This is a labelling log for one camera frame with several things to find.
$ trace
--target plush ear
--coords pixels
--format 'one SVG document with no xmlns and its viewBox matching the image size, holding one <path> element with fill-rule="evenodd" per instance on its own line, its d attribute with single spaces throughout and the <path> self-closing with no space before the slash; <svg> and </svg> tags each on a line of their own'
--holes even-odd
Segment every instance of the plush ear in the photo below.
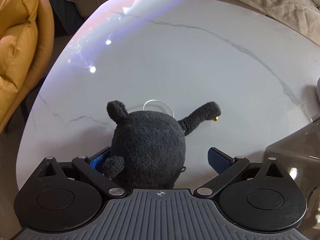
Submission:
<svg viewBox="0 0 320 240">
<path fill-rule="evenodd" d="M 187 136 L 203 121 L 213 120 L 220 115 L 221 110 L 218 104 L 216 102 L 209 102 L 193 111 L 189 116 L 178 121 L 178 123 L 183 129 L 184 135 Z"/>
<path fill-rule="evenodd" d="M 121 120 L 128 117 L 128 112 L 125 109 L 124 103 L 120 101 L 111 101 L 107 104 L 107 112 L 110 118 L 118 124 Z"/>
<path fill-rule="evenodd" d="M 103 175 L 109 179 L 115 178 L 124 168 L 124 159 L 122 156 L 112 156 L 106 158 L 103 165 Z"/>
</svg>

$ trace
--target blue gripper pad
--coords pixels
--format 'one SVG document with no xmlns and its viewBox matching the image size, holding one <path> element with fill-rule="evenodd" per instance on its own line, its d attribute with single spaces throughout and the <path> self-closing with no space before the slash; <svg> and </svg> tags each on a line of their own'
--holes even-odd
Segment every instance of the blue gripper pad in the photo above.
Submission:
<svg viewBox="0 0 320 240">
<path fill-rule="evenodd" d="M 208 163 L 218 174 L 228 169 L 233 164 L 232 161 L 234 161 L 233 158 L 219 151 L 217 148 L 212 147 L 208 151 Z"/>
<path fill-rule="evenodd" d="M 101 150 L 97 154 L 95 154 L 95 155 L 91 156 L 90 158 L 88 158 L 87 163 L 92 168 L 94 168 L 95 170 L 97 170 L 101 174 L 103 174 L 102 165 L 103 165 L 104 161 L 106 160 L 106 158 L 109 157 L 110 149 L 111 149 L 110 147 L 104 148 L 103 150 Z"/>
</svg>

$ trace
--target leather cushion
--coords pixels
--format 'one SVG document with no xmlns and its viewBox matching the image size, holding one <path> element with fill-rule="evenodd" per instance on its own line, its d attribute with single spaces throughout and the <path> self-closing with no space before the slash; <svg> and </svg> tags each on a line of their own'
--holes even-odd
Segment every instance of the leather cushion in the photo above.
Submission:
<svg viewBox="0 0 320 240">
<path fill-rule="evenodd" d="M 0 120 L 21 89 L 33 60 L 38 0 L 3 0 L 0 5 Z"/>
</svg>

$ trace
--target plush cat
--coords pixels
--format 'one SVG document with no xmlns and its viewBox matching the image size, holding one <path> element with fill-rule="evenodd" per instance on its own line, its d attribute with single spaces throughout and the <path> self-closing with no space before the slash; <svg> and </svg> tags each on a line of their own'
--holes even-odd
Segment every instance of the plush cat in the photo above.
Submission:
<svg viewBox="0 0 320 240">
<path fill-rule="evenodd" d="M 128 190 L 173 188 L 185 161 L 185 136 L 201 122 L 221 115 L 215 102 L 180 121 L 155 111 L 128 114 L 119 101 L 109 102 L 107 111 L 117 127 L 110 157 L 103 164 L 104 176 Z"/>
</svg>

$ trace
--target ribbed rubber surface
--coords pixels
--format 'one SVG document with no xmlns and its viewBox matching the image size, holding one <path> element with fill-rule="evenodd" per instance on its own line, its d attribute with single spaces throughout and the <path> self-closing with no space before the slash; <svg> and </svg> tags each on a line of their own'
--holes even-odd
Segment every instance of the ribbed rubber surface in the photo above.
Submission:
<svg viewBox="0 0 320 240">
<path fill-rule="evenodd" d="M 226 220 L 211 200 L 193 197 L 188 190 L 134 190 L 111 200 L 101 215 L 80 229 L 46 234 L 23 230 L 16 240 L 307 240 L 291 229 L 260 234 Z"/>
</svg>

